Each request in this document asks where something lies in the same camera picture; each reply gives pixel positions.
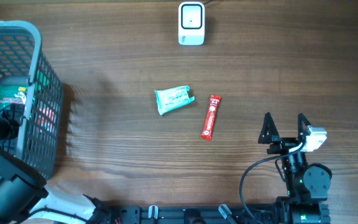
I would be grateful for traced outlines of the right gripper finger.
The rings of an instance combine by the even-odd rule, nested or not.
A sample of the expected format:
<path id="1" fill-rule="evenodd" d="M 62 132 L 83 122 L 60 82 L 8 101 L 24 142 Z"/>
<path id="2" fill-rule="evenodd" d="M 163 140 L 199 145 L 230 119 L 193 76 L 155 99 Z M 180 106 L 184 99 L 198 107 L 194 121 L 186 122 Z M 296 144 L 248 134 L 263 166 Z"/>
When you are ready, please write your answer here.
<path id="1" fill-rule="evenodd" d="M 305 136 L 309 135 L 309 126 L 311 123 L 308 121 L 306 116 L 303 113 L 298 115 L 298 137 L 303 139 Z"/>
<path id="2" fill-rule="evenodd" d="M 271 144 L 279 141 L 279 133 L 270 112 L 265 113 L 264 123 L 258 138 L 259 144 Z"/>

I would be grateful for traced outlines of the red coffee stick sachet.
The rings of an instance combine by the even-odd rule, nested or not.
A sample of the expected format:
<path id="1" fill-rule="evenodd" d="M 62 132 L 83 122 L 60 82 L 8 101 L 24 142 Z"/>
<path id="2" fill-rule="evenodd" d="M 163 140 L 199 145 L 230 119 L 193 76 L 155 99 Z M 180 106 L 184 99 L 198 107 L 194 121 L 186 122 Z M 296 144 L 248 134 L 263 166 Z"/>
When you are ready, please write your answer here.
<path id="1" fill-rule="evenodd" d="M 219 104 L 221 102 L 221 98 L 222 97 L 219 95 L 211 95 L 210 97 L 208 112 L 203 126 L 203 131 L 201 133 L 201 137 L 207 141 L 212 140 L 214 123 L 219 108 Z"/>

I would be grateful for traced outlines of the teal tissue packet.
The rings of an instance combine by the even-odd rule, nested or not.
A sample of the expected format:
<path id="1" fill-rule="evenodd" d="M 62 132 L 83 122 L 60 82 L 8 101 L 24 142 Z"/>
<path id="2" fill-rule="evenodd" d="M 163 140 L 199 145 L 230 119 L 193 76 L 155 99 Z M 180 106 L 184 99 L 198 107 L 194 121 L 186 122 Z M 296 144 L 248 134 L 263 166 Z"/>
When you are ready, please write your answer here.
<path id="1" fill-rule="evenodd" d="M 158 113 L 162 116 L 165 113 L 195 101 L 194 96 L 189 97 L 189 91 L 190 87 L 188 85 L 166 90 L 155 90 Z"/>

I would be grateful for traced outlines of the green glove package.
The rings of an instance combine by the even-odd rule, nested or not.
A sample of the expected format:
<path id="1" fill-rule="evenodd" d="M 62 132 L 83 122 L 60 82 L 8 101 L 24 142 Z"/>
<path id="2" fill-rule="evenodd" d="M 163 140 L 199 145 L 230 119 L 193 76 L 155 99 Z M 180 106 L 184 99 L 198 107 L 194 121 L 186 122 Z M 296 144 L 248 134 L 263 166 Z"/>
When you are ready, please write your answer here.
<path id="1" fill-rule="evenodd" d="M 3 85 L 0 86 L 0 111 L 11 104 L 24 105 L 27 100 L 28 86 Z"/>

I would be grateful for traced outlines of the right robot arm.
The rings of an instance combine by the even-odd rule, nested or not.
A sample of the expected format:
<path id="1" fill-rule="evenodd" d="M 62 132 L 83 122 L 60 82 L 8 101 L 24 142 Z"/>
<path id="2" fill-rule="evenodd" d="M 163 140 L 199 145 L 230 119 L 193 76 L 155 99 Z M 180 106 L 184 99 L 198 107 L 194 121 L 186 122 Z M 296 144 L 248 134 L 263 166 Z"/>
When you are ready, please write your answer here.
<path id="1" fill-rule="evenodd" d="M 306 160 L 306 153 L 317 150 L 326 139 L 327 131 L 312 126 L 302 113 L 298 115 L 298 136 L 280 137 L 272 115 L 265 114 L 258 143 L 269 145 L 268 154 L 279 155 L 280 176 L 288 194 L 276 199 L 272 215 L 275 223 L 331 223 L 324 202 L 333 174 L 328 167 Z"/>

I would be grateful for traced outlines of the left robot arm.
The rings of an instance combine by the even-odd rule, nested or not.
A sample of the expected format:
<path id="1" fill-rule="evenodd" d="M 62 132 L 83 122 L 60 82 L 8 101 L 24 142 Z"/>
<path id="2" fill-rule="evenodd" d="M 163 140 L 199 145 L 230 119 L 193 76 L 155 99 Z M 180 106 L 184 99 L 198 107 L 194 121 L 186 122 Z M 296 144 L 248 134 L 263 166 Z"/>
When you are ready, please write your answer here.
<path id="1" fill-rule="evenodd" d="M 0 118 L 0 139 L 18 125 Z M 113 212 L 97 198 L 72 195 L 47 185 L 33 167 L 0 148 L 0 223 L 43 218 L 55 223 L 112 223 Z"/>

